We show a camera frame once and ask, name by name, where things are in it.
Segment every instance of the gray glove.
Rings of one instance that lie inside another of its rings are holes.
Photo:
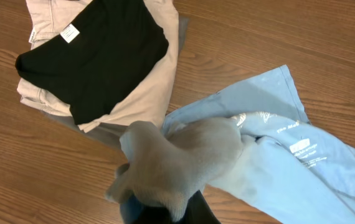
[[[227,118],[175,124],[165,138],[152,123],[132,123],[120,139],[130,165],[118,169],[127,171],[119,172],[106,198],[123,203],[134,194],[147,206],[166,207],[179,221],[190,197],[230,171],[240,157],[236,124]]]

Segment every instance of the clothing tag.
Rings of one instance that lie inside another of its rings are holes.
[[[60,35],[64,38],[67,43],[71,42],[76,38],[79,34],[79,31],[77,28],[75,28],[72,24],[68,25],[61,33]]]
[[[297,152],[299,150],[302,150],[310,145],[310,140],[309,139],[303,139],[301,141],[298,141],[294,145],[290,146],[290,151],[291,153]]]
[[[34,27],[34,28],[32,28],[31,35],[29,36],[29,40],[28,40],[29,43],[32,44],[34,42],[35,35],[36,35],[36,30],[35,30],[35,27]]]

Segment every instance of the black object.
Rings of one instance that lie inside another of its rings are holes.
[[[138,219],[132,224],[172,224],[171,216],[166,208],[144,206]],[[220,224],[209,208],[205,198],[197,191],[189,200],[184,217],[175,224]]]
[[[143,0],[93,0],[73,21],[78,36],[61,35],[18,56],[19,75],[71,105],[75,124],[109,114],[168,49]]]

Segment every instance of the light blue garment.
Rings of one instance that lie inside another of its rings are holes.
[[[286,66],[172,112],[163,132],[173,122],[236,114],[245,151],[211,185],[283,223],[355,223],[355,149],[307,124]]]

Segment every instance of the wooden floor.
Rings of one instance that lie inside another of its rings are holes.
[[[175,5],[191,21],[169,111],[287,64],[312,123],[355,147],[355,0]],[[0,0],[0,224],[121,223],[103,193],[123,154],[19,102],[14,61],[31,28],[24,0]],[[222,223],[277,223],[220,190],[205,196]]]

